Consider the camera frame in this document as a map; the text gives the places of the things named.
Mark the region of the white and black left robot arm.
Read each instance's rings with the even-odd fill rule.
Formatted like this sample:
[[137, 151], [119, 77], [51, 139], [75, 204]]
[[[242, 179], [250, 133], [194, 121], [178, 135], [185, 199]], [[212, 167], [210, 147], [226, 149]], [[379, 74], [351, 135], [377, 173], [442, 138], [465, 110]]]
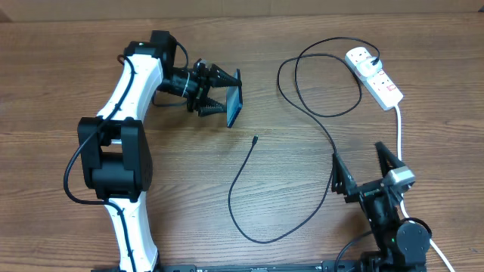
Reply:
[[[154, 30], [147, 42], [132, 41], [118, 57], [121, 75], [109, 101], [95, 117], [80, 119], [79, 147], [64, 172], [64, 191], [74, 202], [103, 206], [119, 246], [116, 271], [161, 271], [160, 252], [151, 236], [147, 192], [153, 160], [144, 119], [158, 91], [184, 98], [198, 116], [224, 113], [232, 127], [243, 107], [241, 72], [225, 72], [199, 59], [188, 68], [175, 66], [180, 43], [168, 31]], [[86, 202], [69, 189], [76, 160], [95, 200]]]

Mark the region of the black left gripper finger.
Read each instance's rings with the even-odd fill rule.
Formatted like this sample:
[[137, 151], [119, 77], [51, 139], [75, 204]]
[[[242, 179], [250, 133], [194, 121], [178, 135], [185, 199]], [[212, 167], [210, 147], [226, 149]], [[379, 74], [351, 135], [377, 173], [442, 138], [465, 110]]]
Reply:
[[206, 97], [200, 102], [197, 112], [199, 117], [204, 117], [218, 113], [226, 113], [227, 107], [210, 97]]
[[209, 83], [214, 88], [241, 87], [240, 70], [236, 69], [235, 74], [231, 76], [216, 64], [212, 64], [209, 68]]

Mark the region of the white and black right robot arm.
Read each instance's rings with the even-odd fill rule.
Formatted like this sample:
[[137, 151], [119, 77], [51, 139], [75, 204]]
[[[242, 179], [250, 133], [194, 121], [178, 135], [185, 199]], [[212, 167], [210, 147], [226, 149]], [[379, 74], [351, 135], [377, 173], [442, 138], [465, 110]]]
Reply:
[[375, 144], [382, 178], [362, 185], [338, 153], [333, 153], [331, 190], [344, 195], [347, 203], [357, 202], [370, 230], [350, 241], [334, 261], [334, 270], [349, 247], [372, 235], [378, 250], [363, 252], [350, 271], [425, 271], [427, 252], [433, 236], [429, 225], [419, 218], [401, 218], [397, 206], [415, 183], [416, 177], [383, 143]]

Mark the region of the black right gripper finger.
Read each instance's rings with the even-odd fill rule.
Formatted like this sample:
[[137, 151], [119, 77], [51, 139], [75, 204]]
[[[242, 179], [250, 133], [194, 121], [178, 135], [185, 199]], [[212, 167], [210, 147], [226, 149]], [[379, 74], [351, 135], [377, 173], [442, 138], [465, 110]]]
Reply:
[[394, 155], [383, 142], [377, 142], [375, 148], [383, 177], [386, 177], [390, 170], [405, 166], [404, 162]]
[[354, 177], [350, 174], [343, 159], [338, 153], [333, 154], [333, 178], [331, 190], [337, 194], [349, 196], [354, 193], [357, 185]]

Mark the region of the blue Galaxy smartphone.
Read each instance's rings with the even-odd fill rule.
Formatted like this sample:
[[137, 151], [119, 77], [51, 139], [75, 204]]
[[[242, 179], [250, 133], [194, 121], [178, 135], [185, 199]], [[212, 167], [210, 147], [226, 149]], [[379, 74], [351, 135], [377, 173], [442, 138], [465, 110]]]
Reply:
[[241, 74], [239, 69], [236, 69], [234, 78], [235, 83], [231, 83], [226, 91], [226, 119], [228, 128], [233, 126], [243, 107]]

